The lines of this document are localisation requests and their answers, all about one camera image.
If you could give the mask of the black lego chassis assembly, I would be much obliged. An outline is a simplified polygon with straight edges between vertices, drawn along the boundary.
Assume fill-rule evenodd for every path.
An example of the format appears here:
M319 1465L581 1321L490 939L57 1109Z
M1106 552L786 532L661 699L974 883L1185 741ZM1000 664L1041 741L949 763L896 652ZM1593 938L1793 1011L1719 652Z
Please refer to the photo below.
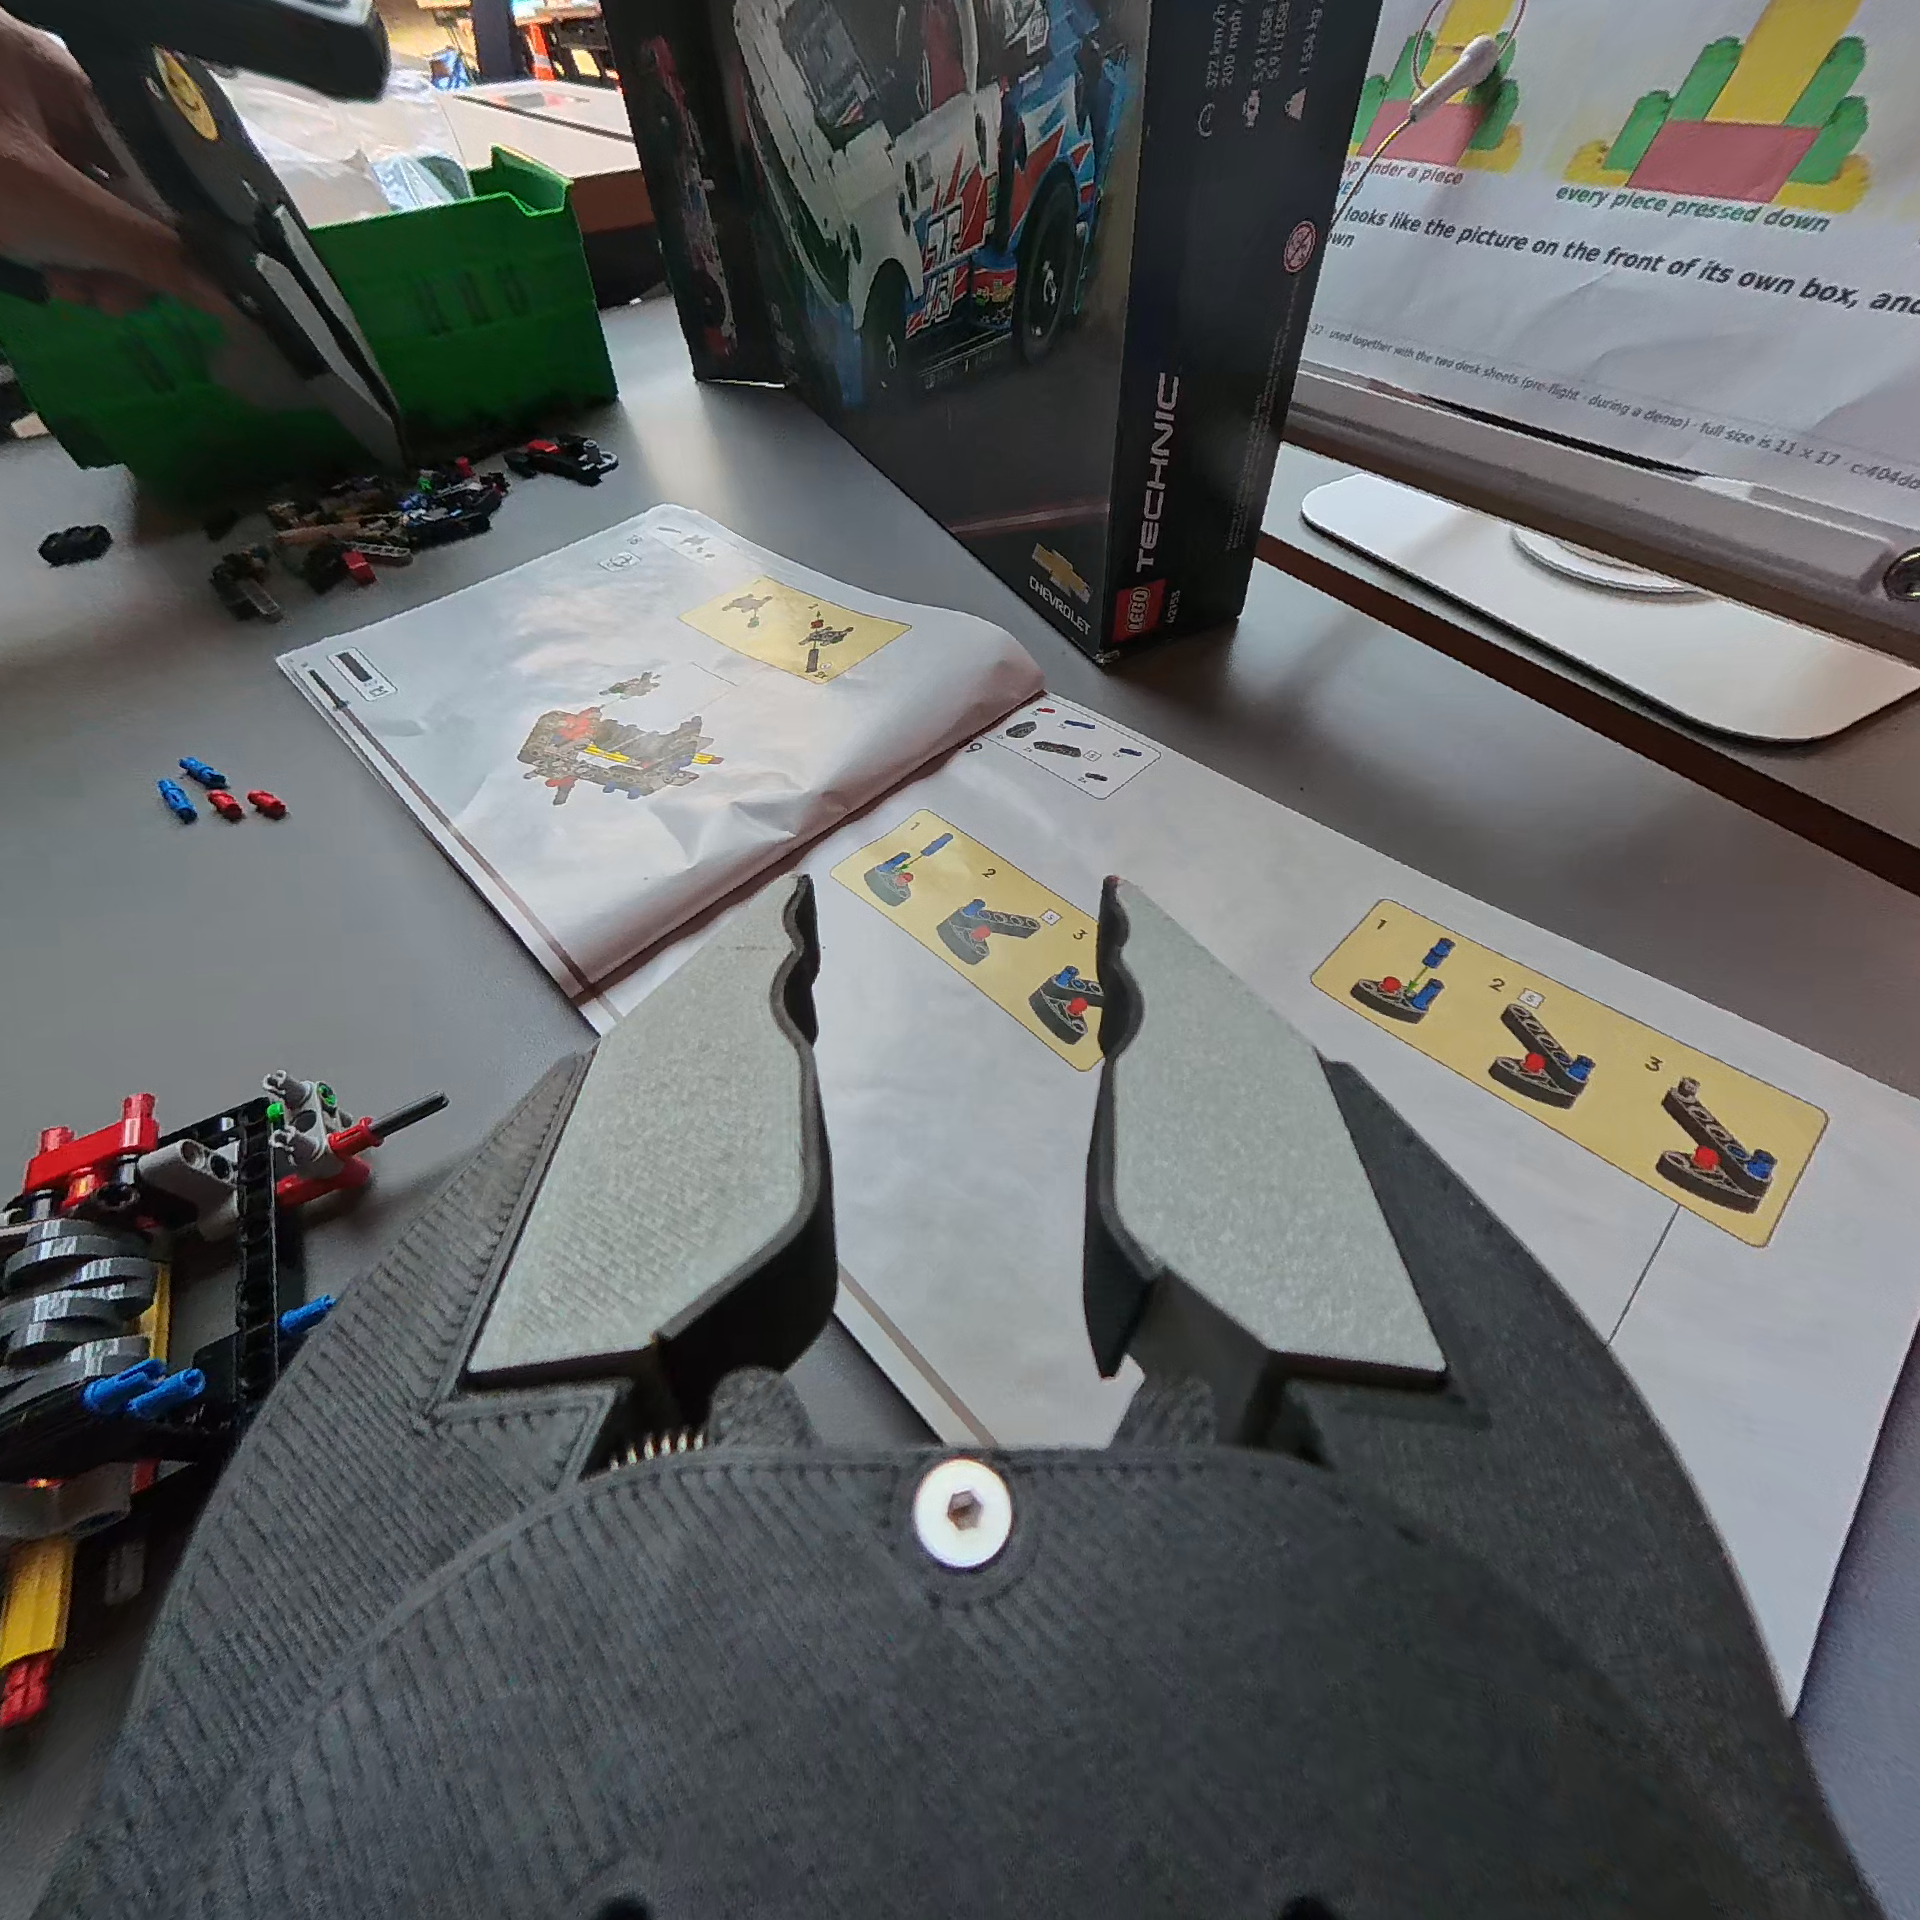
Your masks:
M131 1092L96 1132L43 1130L5 1201L5 1736L47 1705L83 1539L109 1539L104 1604L134 1596L143 1495L214 1474L334 1308L304 1218L366 1187L281 1212L266 1104L163 1132Z

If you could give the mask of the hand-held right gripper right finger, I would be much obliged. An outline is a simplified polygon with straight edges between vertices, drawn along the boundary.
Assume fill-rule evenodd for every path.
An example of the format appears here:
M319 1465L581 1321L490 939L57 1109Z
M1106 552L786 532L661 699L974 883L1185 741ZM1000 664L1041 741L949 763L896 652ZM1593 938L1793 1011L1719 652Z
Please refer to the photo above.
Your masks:
M1313 1044L1130 881L1104 883L1095 961L1096 1372L1202 1384L1229 1442L1262 1440L1295 1381L1440 1391L1446 1361Z

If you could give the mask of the lego instruction booklet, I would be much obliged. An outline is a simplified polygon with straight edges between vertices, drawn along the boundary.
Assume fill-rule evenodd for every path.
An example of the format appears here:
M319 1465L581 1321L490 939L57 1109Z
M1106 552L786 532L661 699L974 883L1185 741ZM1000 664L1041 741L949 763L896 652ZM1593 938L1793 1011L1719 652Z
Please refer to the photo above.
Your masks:
M657 507L283 656L599 1028L815 883L841 1314L946 1440L1102 1445L1081 1207L1098 884L1360 1068L1583 1309L1785 1698L1914 1332L1914 1100L1040 691L989 623Z

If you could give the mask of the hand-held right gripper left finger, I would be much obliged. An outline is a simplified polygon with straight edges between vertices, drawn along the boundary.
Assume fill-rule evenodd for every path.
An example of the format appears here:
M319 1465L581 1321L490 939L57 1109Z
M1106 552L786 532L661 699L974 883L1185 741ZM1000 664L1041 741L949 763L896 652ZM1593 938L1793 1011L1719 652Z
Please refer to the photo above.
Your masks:
M599 1042L463 1373L712 1388L789 1369L834 1305L807 876L779 881Z

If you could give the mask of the person's left hand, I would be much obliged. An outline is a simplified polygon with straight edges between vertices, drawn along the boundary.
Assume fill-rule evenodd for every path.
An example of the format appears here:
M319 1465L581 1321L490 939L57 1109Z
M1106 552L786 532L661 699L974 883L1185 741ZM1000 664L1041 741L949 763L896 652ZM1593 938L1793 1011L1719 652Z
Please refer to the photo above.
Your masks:
M1 256L55 299L126 316L158 298L232 309L178 232L123 193L128 168L77 61L1 17Z

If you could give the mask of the dark car picture box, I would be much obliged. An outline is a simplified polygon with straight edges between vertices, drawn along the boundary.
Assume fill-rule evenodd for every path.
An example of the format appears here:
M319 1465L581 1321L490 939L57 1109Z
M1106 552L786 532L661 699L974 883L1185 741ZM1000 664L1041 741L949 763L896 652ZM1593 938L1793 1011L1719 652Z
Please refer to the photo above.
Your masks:
M600 7L694 375L1102 665L1240 611L1378 10Z

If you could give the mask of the white background table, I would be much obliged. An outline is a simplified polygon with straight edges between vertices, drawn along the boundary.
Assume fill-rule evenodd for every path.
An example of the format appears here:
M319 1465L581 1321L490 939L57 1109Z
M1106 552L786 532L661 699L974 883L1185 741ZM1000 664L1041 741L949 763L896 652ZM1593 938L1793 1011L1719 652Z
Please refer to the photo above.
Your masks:
M515 80L446 89L439 101L469 165L486 165L501 148L562 177L583 234L653 228L631 117L615 87Z

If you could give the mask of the clear plastic bag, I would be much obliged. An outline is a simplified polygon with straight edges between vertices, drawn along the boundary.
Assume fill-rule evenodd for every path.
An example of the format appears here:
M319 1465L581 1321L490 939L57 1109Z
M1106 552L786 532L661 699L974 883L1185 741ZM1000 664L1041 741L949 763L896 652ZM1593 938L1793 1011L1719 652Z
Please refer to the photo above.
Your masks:
M472 196L442 96L416 72L395 69L375 104L334 104L237 69L213 76L307 226Z

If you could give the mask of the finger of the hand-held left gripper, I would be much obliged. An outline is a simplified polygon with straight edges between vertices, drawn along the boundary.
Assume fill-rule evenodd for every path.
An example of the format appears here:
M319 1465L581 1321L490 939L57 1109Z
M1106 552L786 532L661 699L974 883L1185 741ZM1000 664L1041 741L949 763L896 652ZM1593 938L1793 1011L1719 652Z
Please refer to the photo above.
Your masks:
M375 466L392 466L392 416L363 381L331 365L301 373L264 328L237 312L224 312L214 322L219 339L207 351L207 373L216 386L261 411L323 409Z
M323 407L367 452L401 452L399 407L367 336L295 208L255 210L255 272L301 347L285 347Z

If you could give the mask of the pile of lego pieces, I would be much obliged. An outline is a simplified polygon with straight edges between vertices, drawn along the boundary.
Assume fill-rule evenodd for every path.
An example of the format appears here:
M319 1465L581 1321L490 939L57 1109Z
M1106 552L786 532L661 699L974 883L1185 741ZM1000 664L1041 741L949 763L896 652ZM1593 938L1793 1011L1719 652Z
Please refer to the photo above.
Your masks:
M498 521L528 560L600 535L611 452L576 435L477 443L375 469L319 419L175 421L113 452L82 433L5 457L5 636L93 634L158 617L189 593L239 624L277 624L383 571L490 547Z

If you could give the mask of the green plastic bin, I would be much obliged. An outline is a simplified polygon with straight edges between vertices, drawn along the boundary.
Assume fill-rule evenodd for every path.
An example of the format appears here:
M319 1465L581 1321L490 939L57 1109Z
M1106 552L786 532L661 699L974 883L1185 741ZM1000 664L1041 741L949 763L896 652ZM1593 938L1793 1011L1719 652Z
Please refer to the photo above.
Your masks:
M399 407L410 452L607 402L607 362L567 184L496 151L475 200L319 226L311 241ZM5 363L65 452L178 506L373 463L319 405L263 411L214 373L222 325L158 299L123 319L1 298Z

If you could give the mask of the white printed instruction sheet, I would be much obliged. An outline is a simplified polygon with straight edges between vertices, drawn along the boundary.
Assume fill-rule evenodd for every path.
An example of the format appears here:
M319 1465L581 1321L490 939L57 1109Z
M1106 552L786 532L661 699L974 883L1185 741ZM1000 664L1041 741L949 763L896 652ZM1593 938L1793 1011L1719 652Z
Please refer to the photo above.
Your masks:
M1383 159L1306 362L1914 524L1917 5L1521 7L1518 155Z

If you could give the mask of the white computer monitor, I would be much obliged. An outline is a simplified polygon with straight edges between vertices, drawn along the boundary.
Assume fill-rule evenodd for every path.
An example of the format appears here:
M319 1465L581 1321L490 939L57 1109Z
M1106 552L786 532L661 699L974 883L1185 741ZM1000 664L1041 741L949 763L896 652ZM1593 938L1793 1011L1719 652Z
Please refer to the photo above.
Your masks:
M1914 547L1917 506L1870 520L1305 351L1287 439L1347 466L1302 493L1315 535L1701 729L1811 741L1914 692L1914 605L1881 571Z

